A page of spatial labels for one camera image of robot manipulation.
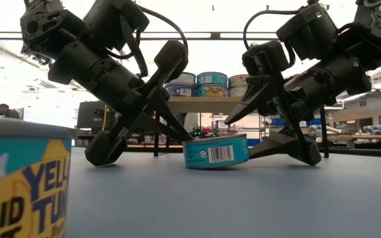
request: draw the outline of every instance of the person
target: person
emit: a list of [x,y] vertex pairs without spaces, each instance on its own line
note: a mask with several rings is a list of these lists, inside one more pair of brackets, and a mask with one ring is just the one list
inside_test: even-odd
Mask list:
[[20,114],[16,110],[10,110],[10,107],[7,104],[0,104],[0,116],[20,119]]

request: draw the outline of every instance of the robotic arm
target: robotic arm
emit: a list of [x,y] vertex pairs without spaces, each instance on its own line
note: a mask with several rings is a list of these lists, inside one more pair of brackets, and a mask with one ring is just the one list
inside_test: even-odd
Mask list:
[[[130,134],[149,130],[179,141],[192,140],[170,111],[164,83],[178,78],[188,64],[187,42],[180,29],[167,18],[131,0],[97,0],[85,20],[62,9],[60,0],[25,0],[27,12],[21,18],[25,53],[45,63],[54,60],[49,80],[69,84],[75,79],[97,98],[121,115],[110,132],[99,132],[85,151],[95,166],[115,162],[126,147]],[[169,40],[154,61],[158,70],[144,83],[148,75],[139,49],[140,32],[149,24],[144,12],[155,15],[176,28],[184,44]],[[136,39],[132,33],[136,30]],[[132,53],[119,56],[128,44]],[[136,58],[141,73],[135,75],[112,57]],[[150,115],[156,110],[170,127],[155,121]]]
[[[278,114],[285,127],[249,150],[250,158],[287,153],[309,165],[321,161],[316,143],[306,139],[299,122],[314,118],[313,111],[336,103],[343,91],[349,95],[371,91],[366,72],[381,67],[381,1],[357,1],[355,21],[337,29],[318,0],[297,11],[263,11],[254,15],[244,30],[247,51],[242,60],[248,73],[248,90],[242,102],[226,120],[231,124],[258,110],[264,116]],[[287,61],[281,43],[271,41],[249,47],[246,30],[262,14],[293,15],[276,34],[288,50]],[[282,71],[301,60],[321,60],[290,79]]]

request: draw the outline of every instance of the tuna can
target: tuna can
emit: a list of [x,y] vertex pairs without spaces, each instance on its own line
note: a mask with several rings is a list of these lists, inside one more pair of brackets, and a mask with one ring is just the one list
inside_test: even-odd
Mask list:
[[198,76],[196,77],[196,86],[199,87],[201,85],[207,84],[217,84],[227,87],[228,76],[224,73],[218,72],[206,72],[198,74]]
[[64,237],[74,134],[0,118],[0,237]]
[[230,97],[243,97],[248,90],[247,87],[235,87],[232,89],[229,89],[229,96]]
[[224,136],[183,142],[189,169],[213,169],[244,163],[249,159],[246,135]]
[[165,85],[165,89],[167,89],[170,96],[191,97],[194,95],[194,85],[191,84],[168,83]]
[[196,75],[193,73],[183,72],[177,79],[170,81],[170,83],[176,84],[191,84],[194,85],[196,81]]
[[249,75],[235,75],[229,78],[229,89],[236,87],[247,87],[246,79]]
[[196,89],[198,97],[228,97],[228,88],[222,85],[201,85]]

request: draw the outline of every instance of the workbench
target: workbench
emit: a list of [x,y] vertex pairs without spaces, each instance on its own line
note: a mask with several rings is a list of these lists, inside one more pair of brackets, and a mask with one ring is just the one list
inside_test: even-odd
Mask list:
[[96,168],[73,148],[65,237],[381,237],[381,157],[287,155],[220,170],[183,154],[124,153]]

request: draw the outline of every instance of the barcode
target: barcode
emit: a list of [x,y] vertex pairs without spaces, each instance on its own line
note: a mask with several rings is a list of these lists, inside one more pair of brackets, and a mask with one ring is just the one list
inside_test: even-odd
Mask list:
[[211,76],[202,76],[201,83],[211,83]]
[[233,161],[233,146],[223,146],[217,148],[208,148],[208,158],[210,163]]
[[180,95],[182,96],[192,96],[192,89],[180,89]]

